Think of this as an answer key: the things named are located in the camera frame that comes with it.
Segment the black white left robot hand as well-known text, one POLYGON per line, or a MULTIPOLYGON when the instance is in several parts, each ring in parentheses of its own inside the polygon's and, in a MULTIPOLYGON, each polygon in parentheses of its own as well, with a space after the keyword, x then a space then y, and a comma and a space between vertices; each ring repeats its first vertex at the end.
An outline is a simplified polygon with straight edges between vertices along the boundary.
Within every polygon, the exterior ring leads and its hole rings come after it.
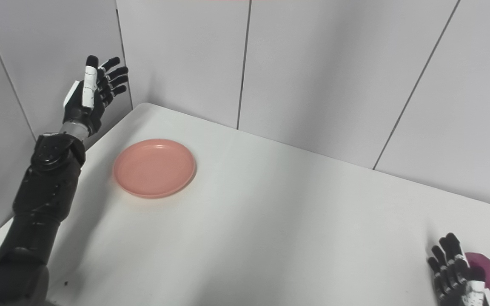
POLYGON ((70 134, 83 142, 99 132, 105 109, 128 89, 129 69, 120 64, 119 57, 103 63, 97 56, 87 57, 83 79, 74 81, 64 99, 60 133, 70 134))

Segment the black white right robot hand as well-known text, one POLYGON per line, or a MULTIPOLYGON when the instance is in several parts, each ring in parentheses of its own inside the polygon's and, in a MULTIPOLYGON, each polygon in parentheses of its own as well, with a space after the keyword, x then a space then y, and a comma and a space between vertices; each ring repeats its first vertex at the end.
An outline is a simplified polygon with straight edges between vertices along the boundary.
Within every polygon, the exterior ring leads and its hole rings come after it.
POLYGON ((438 306, 490 306, 490 259, 464 252, 450 232, 440 238, 427 259, 438 306))

